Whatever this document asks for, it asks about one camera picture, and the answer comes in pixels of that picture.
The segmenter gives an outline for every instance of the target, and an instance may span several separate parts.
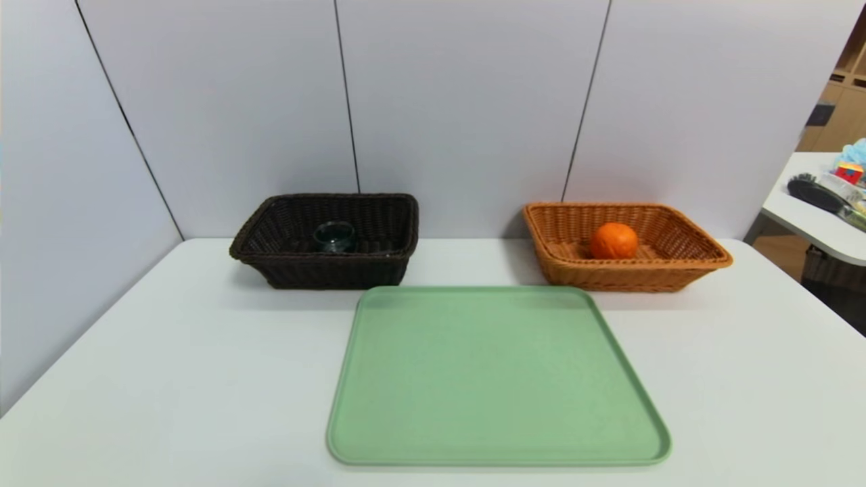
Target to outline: basket rim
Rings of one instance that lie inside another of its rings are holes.
[[[317,252],[250,252],[242,249],[247,239],[255,231],[265,212],[270,206],[281,199],[402,199],[409,203],[410,228],[409,244],[402,249],[394,250],[387,254],[356,254],[351,252],[341,253],[317,253]],[[229,247],[229,255],[243,263],[273,263],[275,261],[292,262],[316,262],[340,261],[349,259],[352,262],[391,262],[400,259],[408,259],[418,245],[418,202],[409,193],[292,193],[281,194],[266,198],[253,212],[241,229],[237,232],[235,239]]]
[[[540,230],[536,224],[536,219],[532,215],[532,210],[535,208],[545,207],[642,207],[642,208],[661,208],[665,211],[670,211],[675,217],[681,220],[691,230],[700,235],[706,241],[710,242],[713,247],[718,250],[722,256],[708,259],[567,259],[555,256],[548,248],[547,242],[541,238]],[[523,216],[527,221],[529,231],[535,242],[535,249],[543,253],[543,257],[553,263],[564,265],[566,267],[580,267],[581,269],[722,269],[734,263],[734,258],[725,250],[714,238],[699,227],[695,222],[691,221],[681,211],[668,205],[660,203],[639,203],[639,202],[538,202],[530,203],[523,207]]]

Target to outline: table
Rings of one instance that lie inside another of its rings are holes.
[[[182,243],[0,419],[0,485],[760,486],[866,478],[866,340],[748,245],[675,294],[592,293],[673,438],[620,468],[350,467],[325,430],[359,291]],[[404,285],[540,284],[522,240],[422,240]]]
[[[862,232],[841,218],[831,215],[788,194],[791,177],[801,172],[818,175],[829,170],[838,153],[794,153],[785,170],[770,191],[761,208],[761,214],[746,235],[746,242],[754,242],[763,230],[762,218],[770,218],[789,231],[843,262],[866,266],[866,232]]]

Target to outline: green tray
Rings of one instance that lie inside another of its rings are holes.
[[[584,292],[367,291],[327,430],[346,464],[654,464],[670,436]]]

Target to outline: orange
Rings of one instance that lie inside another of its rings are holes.
[[[597,259],[633,259],[637,234],[627,224],[603,224],[592,234],[590,252]]]

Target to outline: blue object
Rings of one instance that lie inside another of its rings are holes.
[[[854,144],[842,148],[842,153],[836,157],[836,165],[840,162],[866,165],[866,139],[860,139]]]

